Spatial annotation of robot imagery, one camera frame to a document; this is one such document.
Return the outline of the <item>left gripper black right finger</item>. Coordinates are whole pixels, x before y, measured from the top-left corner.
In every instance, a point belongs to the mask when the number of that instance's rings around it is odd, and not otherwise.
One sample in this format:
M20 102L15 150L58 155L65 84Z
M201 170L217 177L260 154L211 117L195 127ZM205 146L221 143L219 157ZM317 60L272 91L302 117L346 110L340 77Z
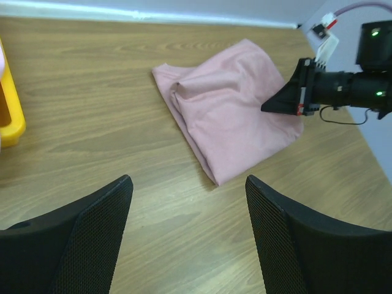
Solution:
M267 293L391 293L391 232L350 224L247 177Z

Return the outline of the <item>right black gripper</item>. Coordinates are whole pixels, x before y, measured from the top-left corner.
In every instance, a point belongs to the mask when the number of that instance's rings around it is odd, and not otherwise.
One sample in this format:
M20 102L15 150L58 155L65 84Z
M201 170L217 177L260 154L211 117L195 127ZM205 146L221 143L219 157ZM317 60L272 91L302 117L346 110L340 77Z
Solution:
M313 59L301 58L290 80L261 111L311 116L321 105L370 108L385 116L391 112L391 77L386 72L323 72L315 69Z

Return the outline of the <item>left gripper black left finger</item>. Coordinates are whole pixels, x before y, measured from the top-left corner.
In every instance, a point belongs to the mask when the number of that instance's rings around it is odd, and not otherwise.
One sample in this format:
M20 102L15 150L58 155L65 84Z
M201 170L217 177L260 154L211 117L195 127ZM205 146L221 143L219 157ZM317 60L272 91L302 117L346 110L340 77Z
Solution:
M109 293L133 189L124 175L1 230L1 293Z

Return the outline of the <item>dusty pink mario t-shirt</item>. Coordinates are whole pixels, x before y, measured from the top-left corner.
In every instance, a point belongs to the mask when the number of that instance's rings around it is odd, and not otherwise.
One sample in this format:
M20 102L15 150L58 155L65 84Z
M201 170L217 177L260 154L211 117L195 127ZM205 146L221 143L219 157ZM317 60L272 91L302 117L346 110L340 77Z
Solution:
M270 57L244 39L197 67L153 68L161 96L202 169L222 185L288 147L303 133L297 116L261 106L284 85Z

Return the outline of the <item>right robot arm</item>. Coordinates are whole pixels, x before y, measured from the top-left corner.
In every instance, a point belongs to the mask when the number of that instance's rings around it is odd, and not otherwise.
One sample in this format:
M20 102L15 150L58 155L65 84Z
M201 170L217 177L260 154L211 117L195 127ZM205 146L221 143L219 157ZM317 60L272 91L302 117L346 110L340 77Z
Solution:
M338 39L319 25L322 44L316 57L299 59L291 79L261 106L263 112L295 116L330 107L363 108L382 119L391 113L391 21L361 27L356 64L361 72L329 72L326 63Z

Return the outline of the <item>yellow plastic bin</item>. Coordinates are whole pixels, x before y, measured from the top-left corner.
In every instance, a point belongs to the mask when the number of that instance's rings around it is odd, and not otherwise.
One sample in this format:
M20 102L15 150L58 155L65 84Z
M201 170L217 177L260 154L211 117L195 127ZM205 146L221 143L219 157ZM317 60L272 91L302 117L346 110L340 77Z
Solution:
M26 129L25 116L3 45L2 49L6 68L1 78L1 149L15 146Z

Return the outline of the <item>light pink t-shirt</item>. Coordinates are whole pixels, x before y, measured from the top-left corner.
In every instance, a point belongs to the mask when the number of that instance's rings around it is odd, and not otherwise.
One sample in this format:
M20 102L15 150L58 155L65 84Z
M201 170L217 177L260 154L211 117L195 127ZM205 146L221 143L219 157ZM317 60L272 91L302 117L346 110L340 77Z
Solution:
M6 68L6 59L2 49L2 45L0 44L0 78L2 78L2 76L4 75L5 68Z

